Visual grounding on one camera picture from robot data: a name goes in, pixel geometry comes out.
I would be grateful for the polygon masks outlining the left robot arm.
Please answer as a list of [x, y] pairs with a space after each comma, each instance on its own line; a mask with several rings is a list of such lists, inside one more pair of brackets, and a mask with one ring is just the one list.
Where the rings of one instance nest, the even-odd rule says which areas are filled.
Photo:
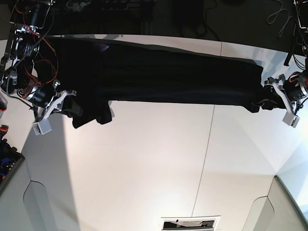
[[299, 69], [294, 71], [288, 78], [283, 74], [278, 78], [269, 77], [264, 82], [264, 102], [261, 108], [272, 110], [275, 108], [286, 109], [287, 114], [297, 117], [298, 111], [303, 108], [308, 100], [308, 2], [306, 0], [294, 0], [292, 11], [284, 8], [282, 1], [278, 1], [280, 8], [270, 14], [266, 22], [273, 24], [279, 13], [287, 12], [288, 17], [281, 27], [278, 37], [283, 35], [285, 27], [294, 21], [293, 37], [287, 57], [283, 63], [288, 66], [291, 59]]

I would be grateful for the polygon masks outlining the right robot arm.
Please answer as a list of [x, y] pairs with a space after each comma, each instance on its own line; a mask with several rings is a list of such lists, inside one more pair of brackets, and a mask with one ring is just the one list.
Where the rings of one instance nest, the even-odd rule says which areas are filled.
[[35, 122], [51, 114], [75, 117], [82, 109], [74, 90], [61, 90], [55, 49], [46, 39], [54, 23], [53, 0], [18, 0], [10, 18], [11, 29], [0, 61], [0, 89], [34, 113]]

